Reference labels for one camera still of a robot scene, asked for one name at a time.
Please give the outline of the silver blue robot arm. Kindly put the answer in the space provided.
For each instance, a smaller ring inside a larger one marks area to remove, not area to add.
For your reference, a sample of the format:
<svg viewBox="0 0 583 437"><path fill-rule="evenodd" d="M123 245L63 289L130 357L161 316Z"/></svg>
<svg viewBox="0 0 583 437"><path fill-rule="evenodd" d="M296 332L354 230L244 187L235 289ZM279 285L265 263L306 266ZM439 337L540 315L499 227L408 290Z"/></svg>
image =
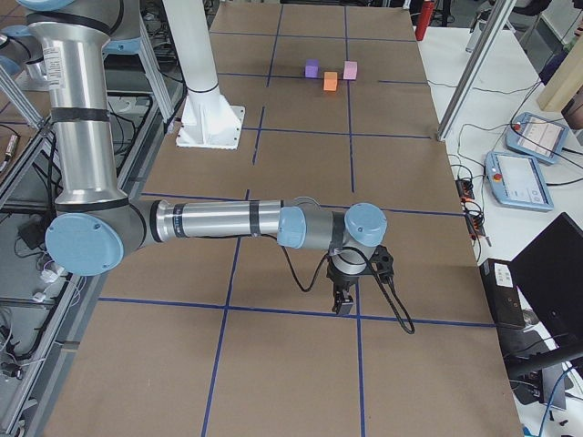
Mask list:
<svg viewBox="0 0 583 437"><path fill-rule="evenodd" d="M318 249L333 284L332 309L347 314L351 286L375 278L396 300L384 213L359 203L344 212L311 198L170 204L133 201L118 186L103 55L114 36L139 28L135 1L27 1L27 26L46 62L63 188L46 231L52 259L96 276L149 244L171 239L268 237L283 249Z"/></svg>

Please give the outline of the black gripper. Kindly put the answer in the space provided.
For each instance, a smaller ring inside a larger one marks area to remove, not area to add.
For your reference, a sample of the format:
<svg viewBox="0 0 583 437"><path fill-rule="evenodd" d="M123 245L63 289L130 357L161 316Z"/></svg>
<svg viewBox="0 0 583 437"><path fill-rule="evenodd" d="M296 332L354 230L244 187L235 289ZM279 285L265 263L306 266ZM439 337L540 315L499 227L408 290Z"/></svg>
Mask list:
<svg viewBox="0 0 583 437"><path fill-rule="evenodd" d="M327 267L326 277L332 281L333 292L333 306L332 311L335 314L341 312L342 316L349 315L353 307L353 298L349 293L352 286L354 286L362 272L349 274L339 270L333 263L329 263Z"/></svg>

